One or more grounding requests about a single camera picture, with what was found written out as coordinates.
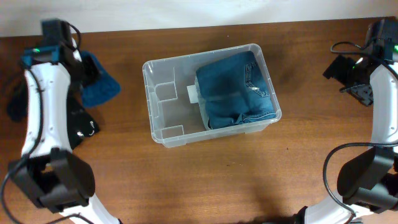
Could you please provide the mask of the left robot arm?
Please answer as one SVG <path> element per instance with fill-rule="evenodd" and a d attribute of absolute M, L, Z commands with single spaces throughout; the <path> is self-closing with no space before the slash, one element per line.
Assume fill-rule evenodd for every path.
<path fill-rule="evenodd" d="M 41 26 L 41 43 L 21 57 L 25 90 L 14 104 L 18 115 L 27 115 L 27 132 L 6 180 L 61 220 L 118 223 L 96 196 L 91 166 L 73 150 L 100 130 L 87 109 L 111 100 L 121 87 L 93 54 L 80 50 L 75 26 L 61 19 Z"/>

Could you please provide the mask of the light blue denim jeans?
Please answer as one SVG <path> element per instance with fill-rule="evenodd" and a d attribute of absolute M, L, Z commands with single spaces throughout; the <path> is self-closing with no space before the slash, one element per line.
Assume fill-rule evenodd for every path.
<path fill-rule="evenodd" d="M 200 114 L 201 114 L 201 118 L 202 118 L 202 121 L 203 121 L 203 125 L 204 125 L 206 130 L 211 130 L 211 126 L 209 124 L 210 119 L 209 119 L 209 117 L 208 117 L 208 115 L 206 113 L 206 108 L 205 108 L 206 101 L 204 100 L 204 98 L 202 97 L 202 95 L 200 93 L 200 85 L 199 85 L 197 77 L 195 77 L 195 88 L 196 88 L 196 91 L 197 91 L 198 105 L 199 105 L 199 108 L 200 108 Z"/>

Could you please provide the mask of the black garment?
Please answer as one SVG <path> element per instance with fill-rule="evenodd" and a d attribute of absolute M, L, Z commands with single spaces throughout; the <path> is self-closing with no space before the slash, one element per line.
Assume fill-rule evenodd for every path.
<path fill-rule="evenodd" d="M 14 122 L 20 122 L 27 117 L 27 85 L 20 81 L 11 91 L 7 103 L 7 115 Z M 86 112 L 84 107 L 73 95 L 67 98 L 67 132 L 70 147 L 76 148 L 84 138 L 90 138 L 100 131 L 98 123 Z"/>

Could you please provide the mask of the blue shirt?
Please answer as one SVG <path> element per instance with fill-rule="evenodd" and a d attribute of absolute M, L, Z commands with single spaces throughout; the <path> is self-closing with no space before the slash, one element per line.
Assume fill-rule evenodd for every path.
<path fill-rule="evenodd" d="M 80 55 L 88 76 L 81 91 L 83 106 L 93 108 L 113 99 L 121 91 L 120 84 L 91 52 L 81 51 Z"/>

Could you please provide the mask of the dark blue jeans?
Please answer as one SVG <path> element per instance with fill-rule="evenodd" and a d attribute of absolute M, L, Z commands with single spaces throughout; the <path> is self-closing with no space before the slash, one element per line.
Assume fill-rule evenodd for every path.
<path fill-rule="evenodd" d="M 273 119 L 271 94 L 252 51 L 240 52 L 196 70 L 211 129 Z"/>

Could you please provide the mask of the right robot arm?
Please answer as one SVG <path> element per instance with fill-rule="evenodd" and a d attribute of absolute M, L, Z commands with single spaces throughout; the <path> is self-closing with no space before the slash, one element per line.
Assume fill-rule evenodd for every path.
<path fill-rule="evenodd" d="M 369 25 L 365 43 L 356 51 L 338 51 L 324 71 L 325 78 L 338 80 L 342 93 L 373 107 L 371 142 L 352 142 L 334 148 L 323 164 L 323 184 L 328 196 L 303 207 L 290 223 L 360 223 L 366 215 L 397 210 L 397 20 L 381 19 Z M 337 191 L 327 181 L 332 155 L 348 147 L 366 151 L 340 170 Z"/>

